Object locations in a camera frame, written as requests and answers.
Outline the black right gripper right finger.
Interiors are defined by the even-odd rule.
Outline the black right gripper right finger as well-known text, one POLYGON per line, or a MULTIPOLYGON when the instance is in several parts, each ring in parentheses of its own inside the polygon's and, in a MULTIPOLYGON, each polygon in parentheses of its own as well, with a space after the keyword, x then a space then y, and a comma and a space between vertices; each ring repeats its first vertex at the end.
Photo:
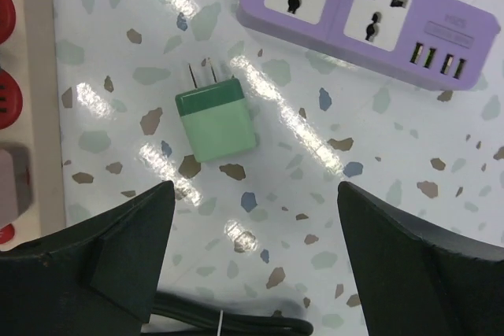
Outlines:
POLYGON ((338 186, 343 229, 371 335, 501 335, 503 249, 338 186))

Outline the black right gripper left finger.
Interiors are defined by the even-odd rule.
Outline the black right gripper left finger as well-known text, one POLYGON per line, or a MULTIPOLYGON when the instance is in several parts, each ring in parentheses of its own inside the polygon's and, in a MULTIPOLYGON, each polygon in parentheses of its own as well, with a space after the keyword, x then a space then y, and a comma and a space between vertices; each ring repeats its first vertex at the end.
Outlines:
POLYGON ((172 228, 171 181, 1 254, 3 335, 138 335, 172 228))

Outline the pink brown USB charger plug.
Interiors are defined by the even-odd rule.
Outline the pink brown USB charger plug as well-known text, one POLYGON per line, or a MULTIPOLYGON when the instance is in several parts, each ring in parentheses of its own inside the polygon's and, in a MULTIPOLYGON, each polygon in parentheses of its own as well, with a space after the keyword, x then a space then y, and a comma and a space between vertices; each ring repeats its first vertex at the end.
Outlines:
POLYGON ((31 158, 21 144, 1 144, 1 227, 15 221, 33 203, 31 158))

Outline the beige power strip red sockets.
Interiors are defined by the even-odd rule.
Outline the beige power strip red sockets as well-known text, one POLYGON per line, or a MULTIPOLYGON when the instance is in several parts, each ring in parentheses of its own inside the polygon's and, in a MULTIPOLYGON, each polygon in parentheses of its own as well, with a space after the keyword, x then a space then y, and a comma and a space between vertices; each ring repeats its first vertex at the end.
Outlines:
POLYGON ((29 149, 33 203, 1 249, 65 227, 53 0, 1 0, 1 144, 29 149))

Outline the green USB charger plug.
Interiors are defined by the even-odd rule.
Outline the green USB charger plug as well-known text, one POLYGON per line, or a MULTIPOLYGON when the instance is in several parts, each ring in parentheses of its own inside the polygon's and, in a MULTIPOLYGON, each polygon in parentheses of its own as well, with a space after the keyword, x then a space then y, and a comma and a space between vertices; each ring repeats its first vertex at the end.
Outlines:
POLYGON ((193 89, 175 96, 177 111, 199 163, 252 150, 258 145, 240 81, 234 76, 200 87, 192 68, 193 89))

